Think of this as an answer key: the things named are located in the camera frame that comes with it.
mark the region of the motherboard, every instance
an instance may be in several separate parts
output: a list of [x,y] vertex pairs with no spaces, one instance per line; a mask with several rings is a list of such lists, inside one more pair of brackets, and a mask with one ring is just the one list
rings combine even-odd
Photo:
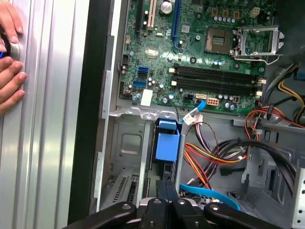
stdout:
[[138,105],[245,115],[265,83],[272,32],[250,31],[247,59],[234,58],[238,30],[273,24],[274,0],[130,0],[119,97]]

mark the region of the green circuit board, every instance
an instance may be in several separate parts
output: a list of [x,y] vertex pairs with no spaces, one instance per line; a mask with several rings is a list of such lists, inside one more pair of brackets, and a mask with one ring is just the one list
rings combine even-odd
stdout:
[[[207,110],[242,115],[249,113],[259,99],[255,94],[239,95],[238,92],[219,94],[198,87],[179,88],[179,86],[172,85],[174,74],[170,73],[170,69],[178,64],[185,67],[240,73],[244,77],[263,76],[265,68],[263,62],[255,64],[245,61],[237,62],[228,53],[207,52],[207,36],[211,28],[232,33],[237,27],[272,25],[272,17],[266,20],[266,17],[264,19],[260,16],[251,18],[249,15],[254,7],[259,7],[261,13],[273,13],[275,1],[250,0],[246,4],[247,1],[244,0],[239,0],[238,3],[234,0],[180,0],[176,43],[172,38],[175,1],[172,0],[173,11],[169,15],[164,15],[160,13],[163,0],[157,0],[154,27],[149,30],[143,26],[143,23],[147,21],[144,12],[150,10],[151,0],[144,0],[141,32],[136,34],[140,1],[130,0],[122,58],[122,63],[127,63],[127,68],[120,76],[119,97],[140,104],[143,90],[149,89],[153,91],[152,104],[194,108],[199,102],[195,98],[196,94],[203,94],[207,98],[219,99],[218,105],[207,105]],[[269,32],[249,34],[246,51],[248,53],[266,52],[270,39]],[[220,37],[213,42],[224,44],[224,39]],[[231,39],[230,48],[233,47],[233,42],[234,40]],[[137,73],[139,67],[148,68],[147,75],[139,76]],[[135,82],[140,81],[145,82],[145,85],[138,87]],[[186,101],[186,94],[193,96],[193,99]],[[233,101],[233,96],[238,97],[238,100]]]

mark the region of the hand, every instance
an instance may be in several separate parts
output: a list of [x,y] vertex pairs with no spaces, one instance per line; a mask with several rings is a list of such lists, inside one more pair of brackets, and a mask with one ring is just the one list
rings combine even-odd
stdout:
[[25,79],[26,73],[18,73],[23,63],[13,61],[10,57],[0,59],[0,117],[15,106],[24,96],[23,90],[18,90]]
[[[12,43],[19,43],[17,32],[23,33],[22,23],[15,8],[6,0],[0,0],[0,26]],[[2,39],[0,39],[0,52],[6,52]]]

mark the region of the ram slot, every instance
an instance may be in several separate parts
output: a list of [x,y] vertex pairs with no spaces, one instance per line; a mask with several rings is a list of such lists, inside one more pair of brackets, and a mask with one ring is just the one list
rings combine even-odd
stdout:
[[254,95],[257,90],[255,86],[206,82],[181,77],[177,77],[177,87],[231,95]]
[[253,75],[247,75],[242,73],[230,73],[216,70],[192,68],[179,66],[176,68],[176,74],[180,77],[192,78],[192,79],[207,79],[207,80],[219,80],[224,83],[248,83],[255,82],[257,77]]

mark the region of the ribbed aluminum panel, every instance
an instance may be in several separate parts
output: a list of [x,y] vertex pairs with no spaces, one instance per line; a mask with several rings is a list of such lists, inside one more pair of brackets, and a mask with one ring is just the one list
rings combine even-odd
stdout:
[[0,121],[0,228],[67,225],[88,0],[14,0],[28,79]]

